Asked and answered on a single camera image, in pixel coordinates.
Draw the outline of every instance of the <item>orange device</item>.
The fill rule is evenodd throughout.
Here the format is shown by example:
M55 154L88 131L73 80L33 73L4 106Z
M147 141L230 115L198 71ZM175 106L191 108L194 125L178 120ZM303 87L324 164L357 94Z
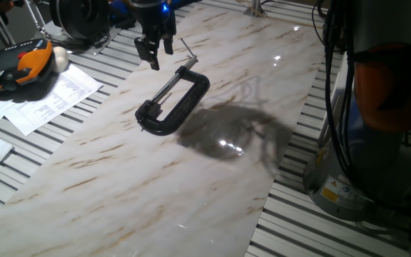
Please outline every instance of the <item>orange device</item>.
M0 50L0 91L13 91L35 81L43 81L51 72L52 45L34 39Z

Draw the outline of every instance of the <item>yellow label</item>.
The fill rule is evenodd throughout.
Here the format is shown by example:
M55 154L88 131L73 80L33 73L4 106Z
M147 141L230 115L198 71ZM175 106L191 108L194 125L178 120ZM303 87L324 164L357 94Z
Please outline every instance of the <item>yellow label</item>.
M321 191L321 194L328 198L329 200L336 202L337 201L337 197L339 196L338 194L332 192L331 190L327 189L326 187L323 188L323 191Z

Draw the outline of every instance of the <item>cable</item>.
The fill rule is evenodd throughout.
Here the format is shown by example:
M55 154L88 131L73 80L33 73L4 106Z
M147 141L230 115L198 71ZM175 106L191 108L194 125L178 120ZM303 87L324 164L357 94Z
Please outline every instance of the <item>cable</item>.
M318 7L317 11L321 18L326 18L326 14L324 14L323 10L321 9L321 5L323 4L324 1L325 0L318 0L315 4Z
M282 3L280 3L279 1L266 0L266 1L263 1L263 2L260 4L260 7L261 7L263 4L266 4L266 3L279 3L279 4L282 4Z
M315 28L315 33L318 36L318 39L320 40L321 44L324 45L323 40L321 39L318 30L317 30L317 26L315 25L315 19L313 18L313 12L315 11L315 7L317 6L317 3L315 3L315 5L312 8L312 23L313 23L313 28Z

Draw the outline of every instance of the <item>black cable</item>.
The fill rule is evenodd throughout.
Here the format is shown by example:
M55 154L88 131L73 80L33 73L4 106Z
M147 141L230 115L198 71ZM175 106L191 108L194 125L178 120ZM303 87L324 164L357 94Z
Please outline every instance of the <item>black cable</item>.
M318 39L320 40L321 44L324 45L323 40L321 39L318 30L317 30L317 26L315 25L315 19L313 18L313 12L315 11L315 7L317 6L317 3L315 3L315 5L312 8L312 23L313 23L313 28L315 29L315 33L318 36Z
M279 3L279 4L281 4L279 1L267 0L267 1L263 1L263 2L260 4L260 7L261 7L263 4L266 4L266 3Z
M325 0L318 0L315 4L317 6L318 14L320 15L321 18L326 18L326 14L324 14L323 10L321 9L321 5L323 5L324 1Z
M351 107L351 98L352 98L352 85L353 85L353 78L355 77L355 67L353 61L349 59L348 61L349 67L351 68L348 69L347 71L347 82L345 84L345 94L348 95L348 101L347 101L347 109L345 111L345 125L344 125L344 137L345 137L345 155L346 158L348 159L348 163L350 166L352 166L352 159L351 159L351 154L350 154L350 144L348 143L348 121L350 119L350 107Z

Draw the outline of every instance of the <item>white marble slab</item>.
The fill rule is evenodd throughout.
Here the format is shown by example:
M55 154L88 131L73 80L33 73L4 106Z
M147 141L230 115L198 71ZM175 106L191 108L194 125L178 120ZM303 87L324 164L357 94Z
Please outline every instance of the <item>white marble slab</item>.
M195 113L165 137L134 117L186 62L176 40L0 210L0 257L244 255L323 48L311 27L215 9L192 11L180 37L211 82Z

